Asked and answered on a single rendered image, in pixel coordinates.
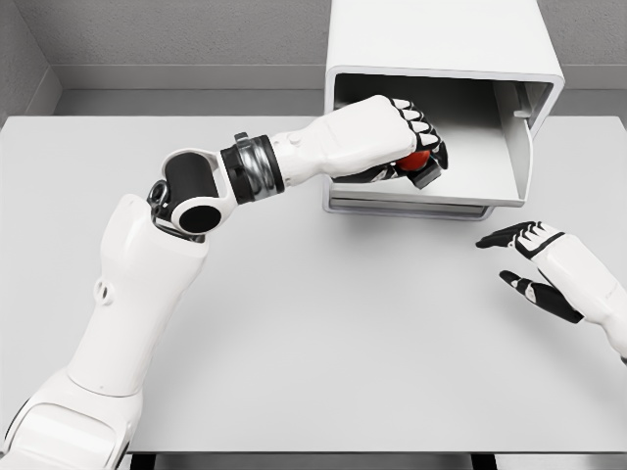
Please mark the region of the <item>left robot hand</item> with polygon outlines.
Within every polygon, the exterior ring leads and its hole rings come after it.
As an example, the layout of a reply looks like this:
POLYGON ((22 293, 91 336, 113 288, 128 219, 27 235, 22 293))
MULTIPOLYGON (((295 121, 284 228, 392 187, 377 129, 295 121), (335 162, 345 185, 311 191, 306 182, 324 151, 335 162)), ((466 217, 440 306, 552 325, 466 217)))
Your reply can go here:
POLYGON ((322 129, 320 171, 339 183, 408 179, 396 161, 418 151, 431 152, 441 175, 449 167, 444 139, 408 100, 372 96, 325 116, 322 129))

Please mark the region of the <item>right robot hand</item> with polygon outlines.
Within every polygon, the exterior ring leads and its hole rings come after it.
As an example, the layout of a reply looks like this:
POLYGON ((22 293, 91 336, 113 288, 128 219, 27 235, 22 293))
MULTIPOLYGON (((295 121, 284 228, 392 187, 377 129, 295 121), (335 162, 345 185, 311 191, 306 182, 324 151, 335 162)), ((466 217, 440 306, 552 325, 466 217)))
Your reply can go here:
POLYGON ((611 274, 579 238, 542 221, 497 230, 481 238, 476 247, 511 248, 531 261, 547 280, 545 284, 507 270, 500 277, 532 304, 571 323, 587 320, 593 289, 604 275, 611 274))

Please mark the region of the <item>red and black load switch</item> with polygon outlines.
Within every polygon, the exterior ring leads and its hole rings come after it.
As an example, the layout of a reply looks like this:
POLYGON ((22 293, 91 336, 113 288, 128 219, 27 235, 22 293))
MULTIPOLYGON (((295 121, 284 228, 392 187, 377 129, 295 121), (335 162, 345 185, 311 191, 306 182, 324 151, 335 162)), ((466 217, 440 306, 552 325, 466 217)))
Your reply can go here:
POLYGON ((418 189, 424 189, 441 175, 440 166, 428 150, 413 152, 396 161, 396 168, 418 189))

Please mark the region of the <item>white cabinet drawer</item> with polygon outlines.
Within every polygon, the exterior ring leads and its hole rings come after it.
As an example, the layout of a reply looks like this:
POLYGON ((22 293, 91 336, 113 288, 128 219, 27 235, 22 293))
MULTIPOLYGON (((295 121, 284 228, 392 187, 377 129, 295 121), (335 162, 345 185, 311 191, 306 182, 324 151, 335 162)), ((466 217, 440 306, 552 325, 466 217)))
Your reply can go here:
POLYGON ((449 167, 424 189, 406 178, 332 183, 330 198, 520 207, 533 163, 531 111, 521 84, 494 79, 339 73, 334 108, 373 95, 412 101, 444 139, 449 167))
POLYGON ((482 218, 494 210, 491 206, 457 205, 441 203, 421 203, 407 201, 381 201, 365 199, 330 198, 328 206, 331 210, 433 215, 436 217, 482 218))

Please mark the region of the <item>white multi-storey storage cabinet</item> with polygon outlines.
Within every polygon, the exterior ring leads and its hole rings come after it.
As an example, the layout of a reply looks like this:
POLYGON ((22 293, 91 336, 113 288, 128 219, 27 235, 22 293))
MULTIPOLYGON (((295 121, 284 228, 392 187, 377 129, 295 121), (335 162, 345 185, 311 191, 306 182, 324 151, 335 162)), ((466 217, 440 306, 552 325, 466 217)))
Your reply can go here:
MULTIPOLYGON (((521 84, 535 135, 564 86, 537 0, 333 0, 325 72, 494 79, 521 84)), ((331 212, 329 188, 324 205, 331 212)))

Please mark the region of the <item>white closed cabinet drawer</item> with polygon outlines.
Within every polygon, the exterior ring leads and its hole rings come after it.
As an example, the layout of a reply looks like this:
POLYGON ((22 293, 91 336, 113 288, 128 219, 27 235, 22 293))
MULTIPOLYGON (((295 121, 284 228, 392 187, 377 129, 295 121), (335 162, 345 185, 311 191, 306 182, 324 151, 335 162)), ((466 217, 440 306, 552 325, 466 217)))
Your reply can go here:
POLYGON ((494 210, 491 206, 457 205, 441 203, 421 203, 407 201, 381 201, 365 199, 330 198, 328 206, 331 210, 433 215, 436 217, 482 218, 494 210))

